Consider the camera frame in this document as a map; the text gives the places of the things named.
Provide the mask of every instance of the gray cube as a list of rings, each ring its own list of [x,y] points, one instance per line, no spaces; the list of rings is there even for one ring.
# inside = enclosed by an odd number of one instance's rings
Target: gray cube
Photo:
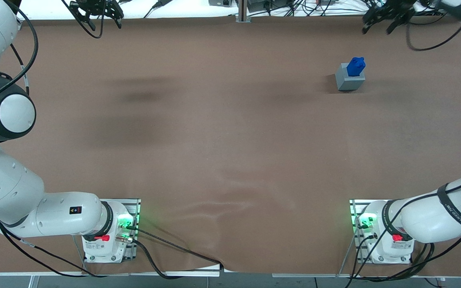
[[[337,89],[339,91],[357,90],[366,80],[364,71],[360,72],[359,76],[348,76],[348,71],[346,70],[348,64],[349,63],[341,63],[335,73],[335,81],[337,82]]]

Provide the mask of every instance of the brown table surface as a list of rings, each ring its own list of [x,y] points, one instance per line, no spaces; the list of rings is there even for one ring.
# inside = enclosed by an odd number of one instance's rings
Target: brown table surface
[[[229,270],[335,274],[353,233],[349,199],[415,196],[461,177],[461,34],[413,52],[404,28],[386,36],[386,22],[362,35],[361,25],[205,18],[129,20],[119,30],[108,21],[94,40],[75,22],[36,22],[36,126],[2,146],[48,192],[141,198],[143,228]],[[430,46],[458,26],[414,27],[412,39]],[[26,61],[32,42],[24,27],[15,46]],[[354,56],[366,60],[366,82],[339,93],[333,73]],[[0,69],[18,73],[11,51]],[[80,263],[70,236],[30,241]],[[162,270],[210,265],[144,242]],[[150,271],[138,254],[89,267]],[[44,268],[0,235],[0,272],[31,271]],[[461,245],[421,275],[461,276]]]

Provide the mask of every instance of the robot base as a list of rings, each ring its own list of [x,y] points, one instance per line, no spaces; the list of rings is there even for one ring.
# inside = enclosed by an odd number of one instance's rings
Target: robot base
[[[414,250],[413,239],[395,241],[393,236],[386,232],[378,241],[380,235],[385,231],[382,220],[382,209],[385,204],[386,201],[373,201],[355,219],[355,224],[359,227],[359,240],[362,241],[368,236],[374,237],[365,242],[367,253],[369,254],[373,250],[370,260],[374,264],[410,264],[410,257]]]
[[[128,249],[133,248],[133,244],[123,241],[123,238],[133,236],[134,233],[123,226],[133,224],[133,216],[129,214],[127,208],[120,202],[108,199],[108,204],[113,210],[113,221],[107,235],[108,241],[97,239],[87,241],[83,239],[83,250],[87,263],[121,263],[124,256],[128,254]]]

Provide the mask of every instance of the blue object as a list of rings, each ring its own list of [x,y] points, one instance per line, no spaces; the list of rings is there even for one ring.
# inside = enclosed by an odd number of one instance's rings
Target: blue object
[[[364,57],[353,57],[348,67],[346,67],[346,70],[348,71],[348,76],[354,77],[359,76],[364,68],[366,68]]]

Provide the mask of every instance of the red button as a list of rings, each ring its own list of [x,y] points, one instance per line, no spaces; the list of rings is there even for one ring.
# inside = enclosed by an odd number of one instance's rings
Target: red button
[[[394,234],[394,235],[392,235],[392,240],[401,241],[401,240],[403,240],[403,236]]]
[[[110,241],[110,235],[96,236],[94,239],[101,239],[102,241]]]

